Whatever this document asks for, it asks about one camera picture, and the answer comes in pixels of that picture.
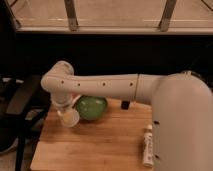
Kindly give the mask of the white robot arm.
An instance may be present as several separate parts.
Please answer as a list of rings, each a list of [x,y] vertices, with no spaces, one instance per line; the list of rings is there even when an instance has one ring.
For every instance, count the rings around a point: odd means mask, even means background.
[[[135,101],[152,107],[155,171],[213,171],[213,91],[188,73],[76,76],[59,61],[42,77],[58,110],[74,94]]]

